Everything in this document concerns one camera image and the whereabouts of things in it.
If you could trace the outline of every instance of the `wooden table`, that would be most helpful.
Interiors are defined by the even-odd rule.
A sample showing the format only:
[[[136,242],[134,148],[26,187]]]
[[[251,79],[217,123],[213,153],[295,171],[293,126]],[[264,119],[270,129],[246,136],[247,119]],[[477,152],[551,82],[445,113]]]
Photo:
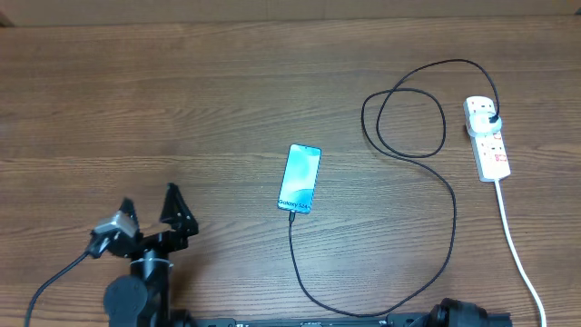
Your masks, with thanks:
[[[497,83],[512,234],[549,325],[578,326],[580,39],[573,16],[2,29],[0,326],[22,324],[36,288],[123,196],[147,233],[159,227],[170,181],[201,225],[172,256],[175,307],[337,317],[307,300],[292,270],[287,214],[276,207],[292,143],[323,149],[313,212],[294,229],[306,287],[354,312],[398,302],[441,265],[452,205],[433,176],[370,148],[359,110],[411,69],[452,57],[484,65]],[[444,274],[398,312],[452,297],[537,325],[464,127],[466,97],[492,95],[485,77],[448,64],[406,86],[444,106],[446,145],[422,162],[454,187],[458,234]],[[438,115],[428,98],[396,94],[381,128],[397,149],[426,153],[438,145]],[[81,263],[41,296],[33,326],[106,326],[104,288],[127,272],[110,255]]]

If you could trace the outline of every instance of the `black cord on robot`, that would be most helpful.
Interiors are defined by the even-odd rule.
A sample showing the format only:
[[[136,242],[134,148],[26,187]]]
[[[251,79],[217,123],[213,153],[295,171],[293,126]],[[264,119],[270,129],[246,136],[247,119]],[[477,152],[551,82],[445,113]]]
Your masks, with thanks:
[[[452,235],[450,238],[450,246],[448,248],[448,254],[446,255],[446,259],[444,260],[444,263],[442,264],[442,266],[438,270],[438,272],[436,272],[434,277],[432,277],[432,279],[430,279],[428,282],[426,282],[417,291],[413,292],[408,297],[406,297],[405,299],[396,303],[395,305],[391,306],[387,310],[384,310],[382,312],[375,312],[375,313],[353,313],[353,312],[347,312],[347,311],[343,311],[340,309],[336,309],[336,308],[333,308],[333,307],[331,307],[327,304],[324,304],[324,303],[318,301],[317,299],[315,299],[312,295],[310,295],[309,291],[307,291],[307,289],[305,288],[305,286],[302,283],[302,279],[300,278],[299,268],[297,267],[297,261],[294,257],[294,251],[292,249],[292,223],[294,222],[294,219],[295,219],[295,212],[290,212],[290,215],[289,215],[289,245],[290,245],[290,256],[292,257],[292,264],[294,266],[294,272],[297,275],[297,281],[299,282],[299,286],[302,289],[302,291],[305,293],[305,295],[311,301],[313,301],[315,304],[319,305],[321,308],[327,309],[327,310],[332,311],[332,312],[348,315],[351,317],[358,317],[358,318],[376,317],[376,316],[385,315],[387,313],[392,312],[394,309],[398,308],[403,303],[407,302],[409,299],[413,298],[414,296],[418,295],[420,292],[427,289],[434,281],[437,280],[437,278],[442,274],[442,272],[444,272],[444,269],[446,269],[446,266],[448,265],[448,262],[450,260],[450,256],[452,254],[452,248],[454,247],[454,237],[456,235],[456,220],[457,220],[456,195],[454,194],[454,190],[452,189],[452,186],[450,186],[450,184],[446,181],[446,179],[444,177],[442,177],[439,173],[436,173],[436,171],[434,171],[433,169],[431,169],[430,167],[426,166],[423,163],[419,163],[415,160],[409,159],[409,158],[428,158],[432,155],[437,154],[442,149],[442,147],[444,146],[444,143],[446,142],[446,117],[444,116],[444,111],[442,110],[441,104],[439,103],[438,99],[436,99],[436,97],[434,97],[434,95],[432,95],[426,91],[416,89],[416,88],[399,88],[399,86],[402,85],[408,77],[415,74],[417,71],[420,71],[422,69],[425,69],[425,68],[428,68],[428,67],[431,67],[431,66],[434,66],[437,64],[446,64],[446,63],[472,64],[475,67],[477,67],[487,77],[488,81],[490,82],[490,86],[492,86],[492,90],[494,91],[494,96],[495,96],[496,102],[497,102],[497,111],[496,111],[494,116],[490,117],[490,122],[494,123],[498,119],[498,115],[500,114],[500,102],[498,101],[497,87],[494,85],[494,82],[492,82],[492,78],[490,78],[490,75],[488,75],[487,71],[481,65],[479,65],[475,62],[472,62],[470,60],[466,60],[466,59],[448,59],[448,60],[439,61],[439,62],[432,63],[432,64],[426,64],[426,65],[421,66],[420,68],[414,69],[413,71],[411,71],[411,72],[407,73],[405,76],[403,76],[393,86],[393,88],[391,88],[389,90],[377,92],[375,94],[368,96],[367,99],[365,99],[365,101],[363,102],[363,106],[361,106],[361,129],[363,130],[363,133],[365,134],[365,137],[367,138],[367,140],[369,141],[371,146],[373,146],[381,154],[384,154],[390,158],[401,160],[401,161],[404,161],[404,162],[407,162],[410,164],[415,164],[417,166],[424,168],[425,170],[429,171],[430,173],[433,173],[448,188],[448,191],[450,192],[450,197],[452,198],[452,206],[454,208],[454,216],[452,217]],[[424,94],[424,95],[428,96],[429,98],[431,98],[436,103],[436,105],[438,106],[439,112],[442,116],[443,133],[442,133],[442,141],[440,142],[438,148],[434,152],[432,152],[430,154],[404,154],[400,151],[395,150],[393,147],[391,147],[384,140],[384,138],[381,136],[381,132],[379,131],[379,120],[381,119],[381,114],[383,113],[383,109],[385,109],[386,103],[388,102],[389,98],[391,97],[391,95],[394,92],[414,92],[414,93]],[[388,150],[390,150],[391,153],[381,149],[378,145],[376,145],[371,140],[371,137],[369,136],[369,133],[367,131],[367,127],[365,125],[365,106],[366,106],[367,102],[370,99],[372,99],[373,97],[381,95],[381,94],[387,94],[387,96],[383,100],[383,104],[381,105],[381,107],[379,109],[378,118],[377,118],[377,121],[375,124],[375,132],[377,133],[377,136],[378,136],[379,140],[381,141],[381,143],[383,144],[383,146],[385,146]]]

